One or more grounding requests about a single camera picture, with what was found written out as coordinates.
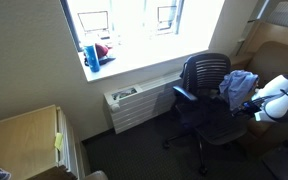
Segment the heater vent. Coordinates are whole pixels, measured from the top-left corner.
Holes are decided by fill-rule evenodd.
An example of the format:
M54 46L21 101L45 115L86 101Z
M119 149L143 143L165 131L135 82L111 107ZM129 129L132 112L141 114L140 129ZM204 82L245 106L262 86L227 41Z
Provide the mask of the heater vent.
M180 72L151 79L104 94L118 134L170 110L173 86L181 85Z

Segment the yellow sticky note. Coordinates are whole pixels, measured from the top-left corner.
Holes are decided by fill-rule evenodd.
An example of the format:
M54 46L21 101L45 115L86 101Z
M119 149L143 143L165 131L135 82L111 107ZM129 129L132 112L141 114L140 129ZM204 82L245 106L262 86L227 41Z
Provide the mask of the yellow sticky note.
M56 133L54 146L55 146L59 151L62 150L62 142L63 142L63 134L62 134L62 133Z

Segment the clothing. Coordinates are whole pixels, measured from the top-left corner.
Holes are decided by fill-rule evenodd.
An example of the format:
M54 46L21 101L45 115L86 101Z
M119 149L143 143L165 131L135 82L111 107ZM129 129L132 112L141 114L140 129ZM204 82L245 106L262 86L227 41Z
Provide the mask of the clothing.
M235 70L224 76L219 88L231 111L243 102L245 96L256 87L257 81L257 74L244 70Z

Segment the floor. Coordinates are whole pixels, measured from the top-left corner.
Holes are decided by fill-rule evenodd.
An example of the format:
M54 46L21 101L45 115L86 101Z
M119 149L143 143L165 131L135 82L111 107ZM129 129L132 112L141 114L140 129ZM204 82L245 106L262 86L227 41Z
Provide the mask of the floor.
M276 164L275 154L275 157L272 155L273 158L268 157L265 163L263 159L250 157L234 142L229 150L223 146L204 143L203 152L208 173L202 176L198 172L200 159L194 138L187 136L175 140L167 150L162 147L163 140L177 134L180 127L178 122L166 113L120 134L110 131L84 141L91 172L102 170L110 180L288 178L288 172L283 173L280 169L277 176L276 172L272 171Z

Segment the chair wheel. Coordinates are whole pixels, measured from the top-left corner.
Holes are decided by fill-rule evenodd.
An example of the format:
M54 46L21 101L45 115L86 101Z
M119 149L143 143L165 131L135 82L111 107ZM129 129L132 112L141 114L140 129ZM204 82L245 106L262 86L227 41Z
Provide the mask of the chair wheel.
M207 168L205 166L201 166L199 169L199 172L202 176L205 176L207 174Z
M170 148L170 143L167 140L164 141L162 145L163 145L164 149L169 149Z

